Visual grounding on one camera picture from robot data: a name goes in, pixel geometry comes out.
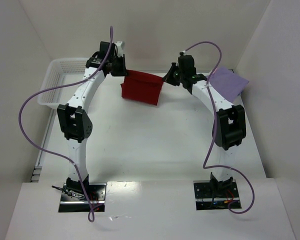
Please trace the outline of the red t-shirt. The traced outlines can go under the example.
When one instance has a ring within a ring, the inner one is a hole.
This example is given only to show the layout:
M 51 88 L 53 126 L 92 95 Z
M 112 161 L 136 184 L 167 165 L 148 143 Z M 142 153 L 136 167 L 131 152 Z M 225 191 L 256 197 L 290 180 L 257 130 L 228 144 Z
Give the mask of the red t-shirt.
M 157 106 L 163 83 L 163 78 L 160 76 L 128 70 L 121 84 L 121 97 Z

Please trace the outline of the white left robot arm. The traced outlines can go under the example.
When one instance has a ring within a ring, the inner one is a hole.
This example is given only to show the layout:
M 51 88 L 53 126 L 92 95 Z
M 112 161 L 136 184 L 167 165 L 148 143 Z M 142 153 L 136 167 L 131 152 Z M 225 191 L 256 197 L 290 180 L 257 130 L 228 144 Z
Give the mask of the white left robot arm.
M 91 101 L 108 74 L 123 77 L 121 97 L 156 106 L 164 84 L 162 77 L 126 68 L 124 42 L 102 41 L 99 50 L 85 64 L 84 82 L 66 104 L 59 104 L 57 117 L 67 140 L 70 168 L 66 189 L 78 194 L 88 193 L 89 174 L 86 166 L 87 139 L 93 130 L 88 116 Z

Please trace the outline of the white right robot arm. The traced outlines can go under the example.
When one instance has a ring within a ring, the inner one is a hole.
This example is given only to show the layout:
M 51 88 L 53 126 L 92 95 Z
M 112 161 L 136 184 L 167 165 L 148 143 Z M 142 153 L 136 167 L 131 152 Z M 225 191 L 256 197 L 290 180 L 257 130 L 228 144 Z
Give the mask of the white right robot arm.
M 182 51 L 176 63 L 171 64 L 172 84 L 183 88 L 200 100 L 213 114 L 212 140 L 203 162 L 211 170 L 209 191 L 220 198 L 233 185 L 230 162 L 247 135 L 245 109 L 228 101 L 210 83 L 211 76 L 197 73 L 195 60 Z

